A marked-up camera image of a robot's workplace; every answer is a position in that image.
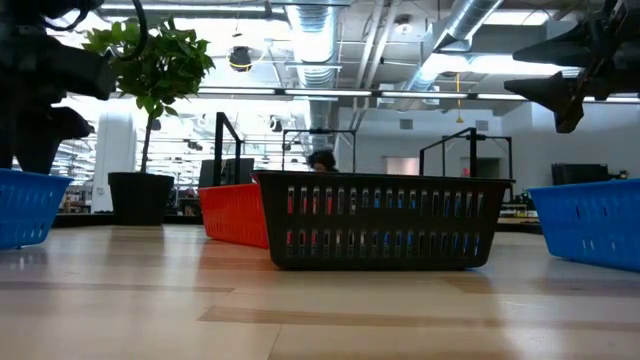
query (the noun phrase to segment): green leaves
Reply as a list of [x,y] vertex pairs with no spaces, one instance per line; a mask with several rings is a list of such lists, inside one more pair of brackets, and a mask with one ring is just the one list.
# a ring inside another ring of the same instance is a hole
[[[198,40],[194,30],[178,29],[172,18],[153,29],[158,31],[149,34],[147,47],[138,59],[130,62],[113,60],[118,87],[123,94],[135,96],[136,106],[145,109],[151,119],[164,112],[178,116],[175,109],[167,105],[173,104],[175,99],[197,95],[202,79],[211,68],[215,69],[206,54],[209,42]],[[88,43],[83,47],[100,54],[111,47],[130,53],[138,42],[139,32],[135,21],[114,23],[110,30],[88,31]]]

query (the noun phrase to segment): wooden floor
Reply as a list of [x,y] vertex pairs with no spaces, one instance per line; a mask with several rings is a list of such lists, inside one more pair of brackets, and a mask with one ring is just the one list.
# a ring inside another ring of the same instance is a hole
[[282,272],[200,226],[0,253],[0,358],[640,359],[640,275],[497,234],[476,272]]

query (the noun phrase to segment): black planter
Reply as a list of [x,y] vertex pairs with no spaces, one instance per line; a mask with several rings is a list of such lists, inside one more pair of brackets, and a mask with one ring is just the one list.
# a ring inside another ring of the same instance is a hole
[[143,173],[109,173],[117,225],[153,226],[164,221],[173,177]]

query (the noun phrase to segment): plastic basket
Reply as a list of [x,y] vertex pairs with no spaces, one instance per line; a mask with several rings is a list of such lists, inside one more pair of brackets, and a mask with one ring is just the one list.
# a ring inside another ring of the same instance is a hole
[[551,255],[640,271],[640,180],[530,192]]
[[300,270],[447,270],[487,262],[510,181],[257,172],[271,259]]
[[198,191],[202,218],[212,239],[268,248],[260,186],[231,185]]
[[42,243],[71,179],[0,169],[0,249]]

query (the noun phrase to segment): plant stem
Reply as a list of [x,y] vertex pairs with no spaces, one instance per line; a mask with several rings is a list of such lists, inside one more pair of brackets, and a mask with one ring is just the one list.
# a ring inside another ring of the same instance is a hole
[[144,146],[142,147],[142,165],[140,166],[140,172],[147,172],[147,161],[149,160],[149,138],[151,138],[151,124],[153,119],[151,115],[147,118],[147,131],[144,134]]

